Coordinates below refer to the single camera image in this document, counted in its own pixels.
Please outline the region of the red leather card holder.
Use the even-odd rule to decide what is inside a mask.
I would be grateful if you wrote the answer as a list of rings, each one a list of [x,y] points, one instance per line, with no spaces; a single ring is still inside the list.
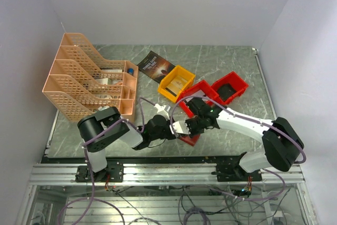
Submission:
[[[187,136],[182,136],[179,139],[185,143],[187,143],[190,146],[195,146],[195,144],[197,143],[198,139],[199,139],[200,135],[195,135],[192,138]]]

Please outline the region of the red bin with cards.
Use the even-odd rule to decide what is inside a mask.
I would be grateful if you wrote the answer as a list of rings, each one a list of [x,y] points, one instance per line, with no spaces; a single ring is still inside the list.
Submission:
[[[195,85],[189,87],[187,90],[183,91],[178,97],[177,101],[190,95],[208,97],[212,100],[215,100],[218,103],[221,103],[219,94],[205,80],[202,80],[196,83]],[[182,102],[179,103],[179,106],[187,114],[189,118],[192,118],[194,116],[194,113],[187,106],[187,103],[190,100],[191,98],[183,100]]]

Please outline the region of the dark item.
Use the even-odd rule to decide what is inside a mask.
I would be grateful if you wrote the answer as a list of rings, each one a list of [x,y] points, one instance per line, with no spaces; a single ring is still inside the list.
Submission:
[[[217,90],[217,93],[219,97],[221,98],[222,101],[227,101],[230,99],[235,93],[235,89],[228,83],[228,84],[223,84],[220,86]]]

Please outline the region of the red bin with dark item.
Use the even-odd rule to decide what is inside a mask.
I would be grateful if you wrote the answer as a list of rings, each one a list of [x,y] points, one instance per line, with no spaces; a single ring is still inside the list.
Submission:
[[[234,71],[215,81],[211,88],[217,93],[217,101],[222,105],[230,104],[241,96],[249,85]]]

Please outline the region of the yellow plastic bin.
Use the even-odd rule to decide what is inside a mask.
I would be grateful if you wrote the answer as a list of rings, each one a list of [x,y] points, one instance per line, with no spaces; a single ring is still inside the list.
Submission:
[[[176,103],[182,92],[194,84],[194,79],[195,74],[177,65],[161,80],[157,91],[171,102]]]

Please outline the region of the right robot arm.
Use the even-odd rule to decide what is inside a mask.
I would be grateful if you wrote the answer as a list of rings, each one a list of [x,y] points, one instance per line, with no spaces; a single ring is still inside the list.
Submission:
[[[304,144],[285,118],[254,118],[226,106],[209,105],[200,97],[189,100],[187,107],[195,115],[186,121],[191,136],[215,128],[235,131],[261,143],[260,149],[239,156],[232,168],[237,180],[245,180],[251,172],[269,167],[287,172],[293,164],[306,161]]]

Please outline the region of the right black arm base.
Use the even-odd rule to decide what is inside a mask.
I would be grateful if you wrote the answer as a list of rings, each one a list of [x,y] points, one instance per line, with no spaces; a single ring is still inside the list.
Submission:
[[[240,167],[234,167],[231,164],[217,164],[211,175],[215,175],[218,182],[243,182],[248,181],[248,179],[253,182],[262,181],[262,176],[258,170],[245,172]]]

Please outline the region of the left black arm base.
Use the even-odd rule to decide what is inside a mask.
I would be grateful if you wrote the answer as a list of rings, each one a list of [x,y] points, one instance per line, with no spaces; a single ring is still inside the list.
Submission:
[[[124,167],[117,162],[110,162],[107,167],[99,172],[93,172],[94,182],[122,182],[124,175]],[[77,168],[75,182],[87,183],[91,182],[92,177],[87,165]]]

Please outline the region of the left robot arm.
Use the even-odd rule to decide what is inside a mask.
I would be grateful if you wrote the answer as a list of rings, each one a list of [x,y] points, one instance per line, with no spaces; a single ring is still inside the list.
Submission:
[[[156,114],[138,127],[124,119],[116,107],[106,106],[82,118],[77,127],[84,142],[87,165],[77,168],[75,181],[122,182],[124,167],[118,161],[108,162],[105,152],[116,140],[138,151],[149,148],[152,141],[175,139],[170,130],[170,107],[156,104],[154,108]]]

